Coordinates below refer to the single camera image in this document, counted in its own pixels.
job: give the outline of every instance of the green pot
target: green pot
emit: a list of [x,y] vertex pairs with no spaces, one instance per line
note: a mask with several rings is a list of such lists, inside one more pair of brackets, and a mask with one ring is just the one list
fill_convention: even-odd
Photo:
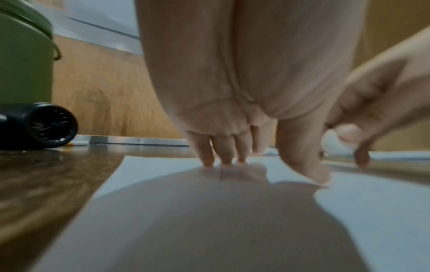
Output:
[[52,101],[61,58],[50,22],[23,0],[0,0],[0,104]]

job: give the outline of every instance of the wooden wall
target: wooden wall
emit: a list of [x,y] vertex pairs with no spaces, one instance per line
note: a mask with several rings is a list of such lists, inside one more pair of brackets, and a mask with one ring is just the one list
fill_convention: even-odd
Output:
[[[36,0],[62,8],[63,0]],[[371,0],[356,65],[430,25],[429,0]],[[180,138],[163,113],[138,55],[61,36],[53,102],[78,118],[81,134]],[[430,149],[430,121],[389,135],[380,150]]]

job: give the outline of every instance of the fingernail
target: fingernail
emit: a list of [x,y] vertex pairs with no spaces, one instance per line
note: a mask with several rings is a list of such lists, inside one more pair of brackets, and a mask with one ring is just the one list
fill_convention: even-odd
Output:
[[337,133],[339,140],[348,143],[359,143],[366,136],[364,131],[356,124],[340,125],[336,127],[334,131]]

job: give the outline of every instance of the hand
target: hand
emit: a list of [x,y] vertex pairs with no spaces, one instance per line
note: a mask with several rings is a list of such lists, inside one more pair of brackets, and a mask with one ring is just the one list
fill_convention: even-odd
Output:
[[358,144],[355,161],[369,163],[381,136],[430,115],[430,27],[353,71],[326,128]]
[[165,112],[206,166],[261,153],[278,120],[282,160],[330,180],[319,152],[366,8],[363,0],[136,0]]

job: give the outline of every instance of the black hair dryer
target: black hair dryer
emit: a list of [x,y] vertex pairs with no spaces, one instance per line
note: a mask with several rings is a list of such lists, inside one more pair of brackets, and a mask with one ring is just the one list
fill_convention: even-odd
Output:
[[77,134],[75,116],[50,103],[0,104],[0,150],[60,147]]

